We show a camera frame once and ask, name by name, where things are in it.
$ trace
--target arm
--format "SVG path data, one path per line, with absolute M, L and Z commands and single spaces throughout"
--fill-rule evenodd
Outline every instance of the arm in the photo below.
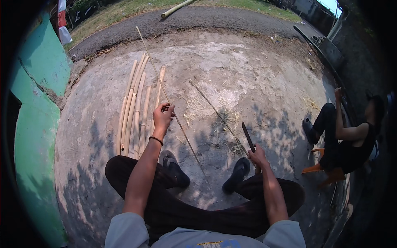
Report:
M 365 139 L 368 133 L 368 124 L 362 123 L 358 127 L 344 127 L 341 108 L 341 88 L 335 89 L 336 97 L 336 133 L 338 140 L 360 140 Z
M 249 159 L 262 169 L 263 196 L 269 224 L 272 225 L 277 221 L 288 220 L 287 206 L 285 205 L 284 194 L 280 184 L 270 168 L 265 151 L 260 146 L 255 146 L 256 152 L 248 150 L 248 154 Z
M 169 103 L 160 104 L 153 113 L 154 132 L 153 137 L 164 139 L 167 128 L 171 123 L 171 116 L 174 116 L 174 105 L 168 107 Z M 125 190 L 125 201 L 123 213 L 137 213 L 143 217 L 146 203 L 156 171 L 158 156 L 161 144 L 155 139 L 149 139 L 141 158 L 138 160 L 129 176 L 127 189 Z

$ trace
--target hand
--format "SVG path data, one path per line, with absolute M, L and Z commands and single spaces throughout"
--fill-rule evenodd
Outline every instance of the hand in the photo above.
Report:
M 164 139 L 167 133 L 167 129 L 172 121 L 171 116 L 175 116 L 173 110 L 175 105 L 170 106 L 168 102 L 160 104 L 153 112 L 154 121 L 154 132 L 153 136 L 160 139 Z
M 337 101 L 341 101 L 341 99 L 342 99 L 341 87 L 338 87 L 335 89 L 335 98 Z
M 262 149 L 262 147 L 257 146 L 255 144 L 256 151 L 252 152 L 251 150 L 248 150 L 248 158 L 256 165 L 259 166 L 261 169 L 264 166 L 270 166 L 268 160 L 266 159 L 265 151 Z

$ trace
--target dark pants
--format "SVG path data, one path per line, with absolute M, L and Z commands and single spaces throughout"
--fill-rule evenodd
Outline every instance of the dark pants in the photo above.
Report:
M 324 134 L 324 155 L 320 159 L 320 166 L 331 171 L 339 164 L 338 139 L 336 133 L 336 109 L 332 103 L 326 103 L 321 108 L 320 114 L 314 122 L 313 129 L 319 134 Z
M 138 160 L 125 156 L 110 159 L 105 168 L 110 185 L 124 199 L 129 176 Z M 278 179 L 284 193 L 288 216 L 304 202 L 303 188 L 292 181 Z M 252 176 L 237 187 L 236 192 L 247 201 L 239 206 L 208 211 L 188 205 L 171 195 L 166 188 L 176 187 L 175 178 L 157 163 L 144 220 L 150 226 L 150 243 L 177 227 L 209 230 L 225 234 L 257 238 L 270 227 L 263 197 L 262 174 Z

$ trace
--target bamboo pole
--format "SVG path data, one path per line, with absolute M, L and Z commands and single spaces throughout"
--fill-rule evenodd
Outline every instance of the bamboo pole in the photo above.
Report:
M 137 30 L 138 30 L 138 33 L 139 33 L 139 36 L 141 37 L 141 41 L 142 41 L 142 43 L 143 43 L 143 46 L 145 47 L 145 50 L 146 50 L 146 52 L 148 53 L 148 56 L 149 56 L 149 58 L 150 58 L 150 61 L 152 62 L 152 66 L 153 66 L 154 72 L 156 73 L 157 79 L 158 79 L 158 81 L 159 81 L 160 84 L 161 84 L 161 88 L 163 89 L 164 95 L 166 96 L 168 103 L 171 104 L 171 101 L 170 101 L 170 99 L 169 99 L 168 96 L 167 96 L 167 92 L 166 92 L 166 90 L 164 89 L 163 81 L 160 80 L 160 77 L 158 76 L 158 72 L 157 72 L 157 70 L 156 70 L 156 66 L 155 66 L 154 63 L 153 63 L 152 57 L 150 56 L 150 53 L 149 53 L 148 48 L 147 48 L 147 46 L 146 46 L 146 44 L 145 44 L 145 41 L 143 41 L 143 37 L 142 37 L 141 31 L 139 30 L 138 26 L 135 26 L 135 27 L 136 27 Z M 201 166 L 201 163 L 200 163 L 200 161 L 199 161 L 199 158 L 197 157 L 196 153 L 194 152 L 193 147 L 192 147 L 192 145 L 190 144 L 189 139 L 187 138 L 187 135 L 186 135 L 186 133 L 185 133 L 185 130 L 183 129 L 183 126 L 182 126 L 181 122 L 179 121 L 179 119 L 178 119 L 178 117 L 177 117 L 177 115 L 176 115 L 176 113 L 175 113 L 175 110 L 173 111 L 173 113 L 174 113 L 174 117 L 175 117 L 175 119 L 176 119 L 176 122 L 178 122 L 178 125 L 179 125 L 179 127 L 181 128 L 181 130 L 182 130 L 183 136 L 185 137 L 185 139 L 186 139 L 186 141 L 187 141 L 187 143 L 188 143 L 188 145 L 189 145 L 189 147 L 190 147 L 190 150 L 192 151 L 193 155 L 194 155 L 195 158 L 196 158 L 196 161 L 197 161 L 197 163 L 198 163 L 198 166 L 200 167 L 201 172 L 202 172 L 203 175 L 204 175 L 205 181 L 207 181 L 208 185 L 209 185 L 210 188 L 211 188 L 211 184 L 210 184 L 210 182 L 208 182 L 207 176 L 205 175 L 204 169 L 203 169 L 202 166 Z
M 173 12 L 177 11 L 178 9 L 182 8 L 186 4 L 189 4 L 189 3 L 193 2 L 193 1 L 194 0 L 187 0 L 187 1 L 184 1 L 183 3 L 181 3 L 181 4 L 178 4 L 177 6 L 173 7 L 172 9 L 170 9 L 170 10 L 164 12 L 163 14 L 161 14 L 161 18 L 166 18 L 167 16 L 169 16 Z
M 143 116 L 141 123 L 141 138 L 139 139 L 139 157 L 142 156 L 143 150 L 145 150 L 146 146 L 146 121 L 148 116 L 148 108 L 149 108 L 149 100 L 150 100 L 150 92 L 152 91 L 152 87 L 148 86 L 146 89 L 146 98 L 145 104 L 143 105 Z
M 134 158 L 139 159 L 139 114 L 141 113 L 141 100 L 143 85 L 145 84 L 146 72 L 143 72 L 141 82 L 137 94 L 137 101 L 135 104 L 135 122 L 134 122 Z
M 124 138 L 125 138 L 125 130 L 127 129 L 127 120 L 128 120 L 128 113 L 129 113 L 129 108 L 131 106 L 131 100 L 132 100 L 132 93 L 134 91 L 135 87 L 135 82 L 136 82 L 136 77 L 138 76 L 138 73 L 142 67 L 143 60 L 145 59 L 145 54 L 142 54 L 141 60 L 139 61 L 138 66 L 136 67 L 133 79 L 131 81 L 129 89 L 125 91 L 125 94 L 128 95 L 127 97 L 127 102 L 125 104 L 125 110 L 124 110 L 124 116 L 123 116 L 123 124 L 121 128 L 121 144 L 120 144 L 120 150 L 124 149 Z
M 167 68 L 164 65 L 160 68 L 160 79 L 161 79 L 161 81 L 164 80 L 164 76 L 166 74 L 166 69 Z M 157 108 L 157 106 L 158 106 L 158 103 L 160 101 L 160 94 L 161 94 L 161 83 L 160 83 L 159 80 L 157 80 L 156 101 L 154 102 L 154 108 Z M 150 126 L 150 134 L 153 134 L 153 131 L 154 131 L 154 121 L 152 119 L 152 125 Z
M 132 79 L 135 73 L 135 68 L 137 67 L 137 61 L 134 60 L 134 64 L 132 65 L 132 69 L 131 72 L 129 74 L 129 78 L 128 78 L 128 82 L 127 82 L 127 88 L 125 90 L 125 94 L 123 97 L 123 104 L 121 106 L 121 111 L 120 111 L 120 116 L 119 116 L 119 124 L 117 126 L 117 141 L 116 141 L 116 155 L 120 155 L 121 154 L 121 131 L 123 128 L 123 119 L 124 119 L 124 112 L 125 112 L 125 106 L 127 104 L 127 96 L 128 96 L 128 92 L 129 89 L 131 88 L 131 83 L 132 83 Z
M 124 137 L 125 145 L 124 145 L 124 152 L 123 152 L 123 155 L 127 156 L 127 157 L 128 157 L 128 152 L 129 152 L 129 143 L 131 141 L 131 128 L 132 128 L 132 120 L 134 117 L 134 109 L 135 109 L 135 102 L 136 102 L 135 100 L 137 98 L 139 83 L 141 81 L 143 70 L 145 69 L 148 59 L 149 59 L 149 57 L 146 56 L 145 60 L 142 63 L 142 67 L 141 67 L 140 71 L 138 72 L 137 77 L 139 77 L 139 80 L 136 80 L 134 92 L 132 93 L 131 106 L 128 111 L 128 121 L 127 121 L 127 128 L 125 130 L 125 137 Z
M 241 145 L 241 148 L 243 149 L 243 151 L 245 152 L 245 154 L 248 157 L 248 152 L 245 149 L 245 147 L 243 146 L 243 144 L 240 142 L 240 139 L 237 137 L 237 135 L 233 132 L 233 130 L 230 128 L 229 124 L 225 121 L 224 118 L 222 118 L 222 116 L 219 114 L 219 112 L 216 110 L 216 108 L 212 105 L 212 103 L 208 100 L 208 98 L 204 95 L 204 93 L 197 87 L 197 85 L 193 82 L 193 80 L 189 79 L 189 82 L 198 90 L 198 92 L 204 97 L 204 99 L 207 101 L 207 103 L 209 105 L 211 105 L 211 107 L 214 109 L 215 113 L 219 116 L 219 118 L 221 118 L 221 120 L 223 121 L 223 123 L 225 123 L 226 127 L 229 129 L 229 131 L 231 132 L 231 134 L 234 136 L 234 138 L 237 141 L 238 145 Z M 254 164 L 255 167 L 255 174 L 259 174 L 260 173 L 260 167 L 256 167 L 256 165 Z

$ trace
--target person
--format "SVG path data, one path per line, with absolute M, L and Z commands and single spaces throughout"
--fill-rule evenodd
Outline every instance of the person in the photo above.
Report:
M 324 134 L 324 155 L 319 164 L 328 174 L 319 187 L 333 181 L 346 179 L 344 175 L 362 167 L 374 149 L 376 135 L 384 116 L 384 104 L 379 95 L 367 94 L 368 105 L 365 109 L 366 122 L 357 127 L 346 127 L 341 109 L 341 88 L 335 89 L 336 108 L 326 103 L 321 108 L 314 125 L 308 118 L 302 122 L 306 137 L 311 144 L 317 144 Z
M 249 200 L 239 206 L 207 211 L 166 190 L 190 183 L 171 152 L 163 151 L 163 164 L 157 163 L 173 110 L 168 103 L 155 109 L 154 132 L 139 160 L 116 156 L 106 165 L 106 178 L 124 206 L 111 220 L 105 247 L 306 247 L 299 223 L 288 220 L 303 204 L 304 190 L 276 178 L 259 146 L 249 157 L 263 173 L 243 181 L 250 163 L 241 158 L 224 185 L 224 191 Z

